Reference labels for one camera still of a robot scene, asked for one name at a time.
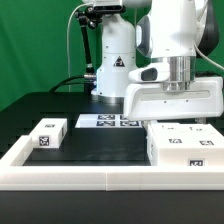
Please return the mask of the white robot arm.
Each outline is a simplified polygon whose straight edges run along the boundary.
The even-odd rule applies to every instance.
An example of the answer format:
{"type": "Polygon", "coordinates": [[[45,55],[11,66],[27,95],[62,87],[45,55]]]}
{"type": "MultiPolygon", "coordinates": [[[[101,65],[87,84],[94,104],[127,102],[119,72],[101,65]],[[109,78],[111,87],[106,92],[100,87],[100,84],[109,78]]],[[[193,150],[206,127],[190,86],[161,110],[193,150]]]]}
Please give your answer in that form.
{"type": "Polygon", "coordinates": [[[124,98],[129,120],[218,117],[224,111],[220,77],[195,76],[198,56],[207,57],[219,33],[212,0],[83,0],[94,11],[149,7],[136,26],[136,48],[150,63],[129,73],[124,98]]]}

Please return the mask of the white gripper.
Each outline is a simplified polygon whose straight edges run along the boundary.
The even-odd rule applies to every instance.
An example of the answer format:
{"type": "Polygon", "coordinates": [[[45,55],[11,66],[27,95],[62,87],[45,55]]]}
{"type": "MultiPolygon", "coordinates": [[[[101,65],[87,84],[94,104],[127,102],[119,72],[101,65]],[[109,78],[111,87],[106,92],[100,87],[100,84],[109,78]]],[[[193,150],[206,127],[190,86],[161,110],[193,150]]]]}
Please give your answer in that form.
{"type": "Polygon", "coordinates": [[[221,77],[200,77],[187,90],[165,91],[167,65],[150,65],[129,73],[124,117],[130,121],[219,117],[224,112],[221,77]]]}

